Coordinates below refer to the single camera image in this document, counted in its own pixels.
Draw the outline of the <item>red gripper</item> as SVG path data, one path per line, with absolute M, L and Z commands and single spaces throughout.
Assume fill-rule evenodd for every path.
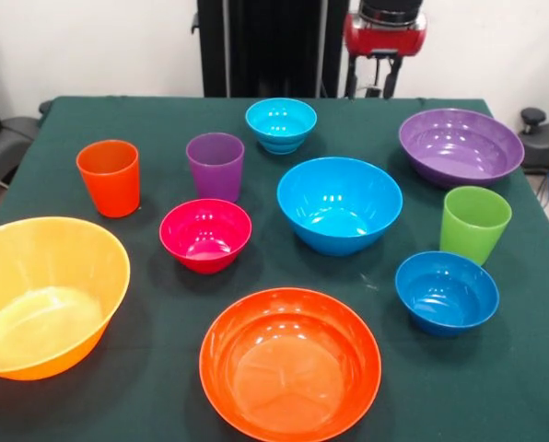
M 346 97 L 354 99 L 356 95 L 356 58 L 380 53 L 397 54 L 389 59 L 391 70 L 383 87 L 383 97 L 391 99 L 403 64 L 402 57 L 415 56 L 420 52 L 426 39 L 426 29 L 427 19 L 424 13 L 420 13 L 413 23 L 400 27 L 381 26 L 367 22 L 358 13 L 348 13 L 344 23 L 345 47 L 349 54 Z

